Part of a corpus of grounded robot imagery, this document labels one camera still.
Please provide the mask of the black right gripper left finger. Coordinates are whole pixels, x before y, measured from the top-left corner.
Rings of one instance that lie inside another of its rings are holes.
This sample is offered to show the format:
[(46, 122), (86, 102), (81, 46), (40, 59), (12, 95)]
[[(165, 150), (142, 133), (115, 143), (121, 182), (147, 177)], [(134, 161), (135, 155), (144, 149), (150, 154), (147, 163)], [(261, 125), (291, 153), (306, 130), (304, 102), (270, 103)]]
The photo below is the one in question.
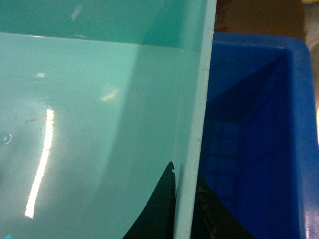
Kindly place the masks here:
[(174, 164), (169, 162), (147, 204), (123, 236), (125, 239), (172, 239), (176, 182)]

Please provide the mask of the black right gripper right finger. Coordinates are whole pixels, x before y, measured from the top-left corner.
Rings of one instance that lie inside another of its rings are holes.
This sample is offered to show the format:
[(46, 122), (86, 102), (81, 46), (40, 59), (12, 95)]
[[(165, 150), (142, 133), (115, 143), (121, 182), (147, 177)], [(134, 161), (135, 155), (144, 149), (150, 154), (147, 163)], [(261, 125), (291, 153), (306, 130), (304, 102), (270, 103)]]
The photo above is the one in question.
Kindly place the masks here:
[(198, 176), (191, 226), (192, 239), (252, 239), (204, 180)]

